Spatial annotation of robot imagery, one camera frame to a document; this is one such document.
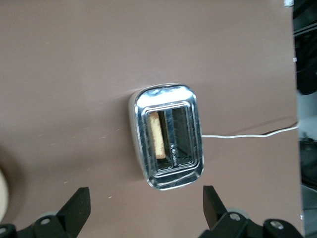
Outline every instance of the reflective metal surface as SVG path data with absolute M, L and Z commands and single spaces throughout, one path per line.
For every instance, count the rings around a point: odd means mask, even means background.
M 158 190 L 196 181 L 204 168 L 197 99 L 185 85 L 162 84 L 135 93 L 129 102 L 136 154 L 145 179 Z M 156 159 L 149 115 L 158 112 L 166 158 Z

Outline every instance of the round object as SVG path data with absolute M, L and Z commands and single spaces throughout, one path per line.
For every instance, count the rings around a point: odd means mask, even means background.
M 237 221 L 237 222 L 241 220 L 240 216 L 236 213 L 231 213 L 230 218 L 234 221 Z
M 278 221 L 271 221 L 270 224 L 271 224 L 271 226 L 273 226 L 274 228 L 277 228 L 279 230 L 284 229 L 282 223 L 280 223 Z
M 4 218 L 9 204 L 9 189 L 6 179 L 0 170 L 0 221 Z

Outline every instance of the bolt head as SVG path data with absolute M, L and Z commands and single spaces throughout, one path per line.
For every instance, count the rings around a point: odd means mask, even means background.
M 279 230 L 284 229 L 283 225 L 278 221 L 271 221 L 270 224 L 276 229 L 279 229 Z
M 240 218 L 240 216 L 238 215 L 238 214 L 236 214 L 236 213 L 231 213 L 230 215 L 230 218 L 232 219 L 232 220 L 234 220 L 234 221 L 240 221 L 241 220 L 241 218 Z

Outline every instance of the white cable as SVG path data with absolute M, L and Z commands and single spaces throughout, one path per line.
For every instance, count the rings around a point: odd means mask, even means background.
M 274 132 L 271 132 L 269 134 L 266 135 L 229 135 L 229 136 L 224 136 L 224 135 L 202 135 L 202 138 L 219 138 L 219 139 L 233 139 L 233 138 L 242 138 L 242 137 L 269 137 L 278 133 L 282 133 L 282 132 L 286 132 L 289 130 L 295 130 L 297 129 L 298 126 L 294 126 L 294 127 L 290 127 L 290 128 L 286 128 L 286 129 L 281 129 L 281 130 L 277 130 Z

